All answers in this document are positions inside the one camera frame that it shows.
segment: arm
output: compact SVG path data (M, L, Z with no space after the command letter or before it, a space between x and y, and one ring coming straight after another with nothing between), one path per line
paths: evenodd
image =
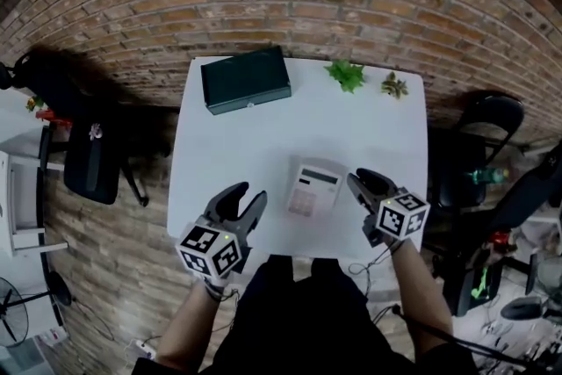
M409 239L394 252L393 265L404 315L452 335L452 318L441 288ZM443 339L420 330L414 324L408 323L407 327L414 341L416 360L445 343Z
M197 373L211 339L219 305L205 283L198 280L160 340L156 362L184 373Z

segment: person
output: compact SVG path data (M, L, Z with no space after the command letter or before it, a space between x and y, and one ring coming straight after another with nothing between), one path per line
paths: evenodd
M414 244L391 244L406 317L452 334L450 310ZM472 354L408 323L415 362L394 353L371 321L367 298L337 260L315 259L311 277L294 282L289 256L271 256L241 297L233 326L206 375L227 373L478 373ZM198 373L221 288L198 281L164 333L155 362L133 375Z

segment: brick wall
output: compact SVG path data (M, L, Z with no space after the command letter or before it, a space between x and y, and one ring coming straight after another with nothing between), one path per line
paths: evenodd
M179 106L191 58L270 44L424 77L429 116L462 96L519 97L519 141L562 131L558 0L2 0L0 60L48 44L84 53L141 102Z

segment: calculator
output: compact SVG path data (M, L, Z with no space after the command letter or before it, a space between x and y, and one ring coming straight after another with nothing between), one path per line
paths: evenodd
M317 158L303 159L289 196L289 213L303 218L330 214L345 173L338 166Z

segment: dark green box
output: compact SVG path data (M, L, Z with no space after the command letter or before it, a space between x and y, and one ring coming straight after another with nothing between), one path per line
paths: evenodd
M256 50L201 66L205 105L212 114L291 96L281 47Z

